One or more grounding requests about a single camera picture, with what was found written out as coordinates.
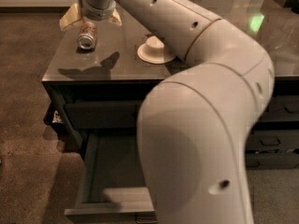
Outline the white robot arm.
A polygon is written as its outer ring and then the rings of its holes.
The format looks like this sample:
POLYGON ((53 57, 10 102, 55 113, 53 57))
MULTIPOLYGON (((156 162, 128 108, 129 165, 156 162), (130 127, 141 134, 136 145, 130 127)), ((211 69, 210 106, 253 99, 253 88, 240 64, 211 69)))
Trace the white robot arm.
POLYGON ((60 26, 115 20, 116 6, 187 66, 151 90, 137 118, 138 153, 159 224, 254 224, 245 146, 274 89, 268 53, 189 0, 79 0, 60 26))

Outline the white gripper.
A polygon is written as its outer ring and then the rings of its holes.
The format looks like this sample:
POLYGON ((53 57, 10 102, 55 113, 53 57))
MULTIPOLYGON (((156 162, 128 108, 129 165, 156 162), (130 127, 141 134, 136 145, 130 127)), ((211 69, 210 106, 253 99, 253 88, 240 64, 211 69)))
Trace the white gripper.
POLYGON ((114 0, 78 0, 73 4, 59 21, 60 29, 66 31, 83 23, 83 17, 92 21, 107 20, 121 26, 121 17, 114 0))

